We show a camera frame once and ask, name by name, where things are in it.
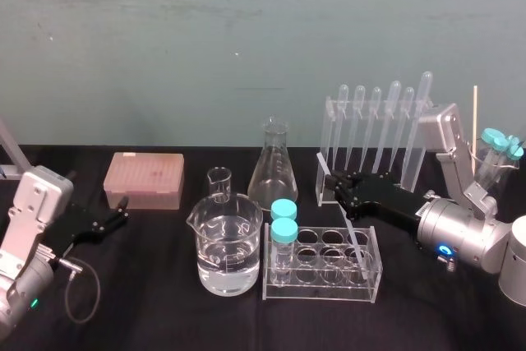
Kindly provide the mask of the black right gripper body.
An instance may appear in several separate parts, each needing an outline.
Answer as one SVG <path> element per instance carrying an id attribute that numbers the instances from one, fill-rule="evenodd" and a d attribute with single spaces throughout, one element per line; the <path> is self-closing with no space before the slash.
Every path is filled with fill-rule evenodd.
<path id="1" fill-rule="evenodd" d="M 427 200 L 395 185 L 386 176 L 359 174 L 348 193 L 360 205 L 362 217 L 374 217 L 415 237 L 421 216 L 418 211 Z"/>

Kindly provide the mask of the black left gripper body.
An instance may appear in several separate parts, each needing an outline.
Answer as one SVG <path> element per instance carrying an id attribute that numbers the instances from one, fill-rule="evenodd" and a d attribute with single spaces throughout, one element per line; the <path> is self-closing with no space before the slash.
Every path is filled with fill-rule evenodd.
<path id="1" fill-rule="evenodd" d="M 54 259 L 64 258 L 78 243 L 90 242 L 105 231 L 103 220 L 86 208 L 70 203 L 65 211 L 45 230 L 45 246 Z"/>

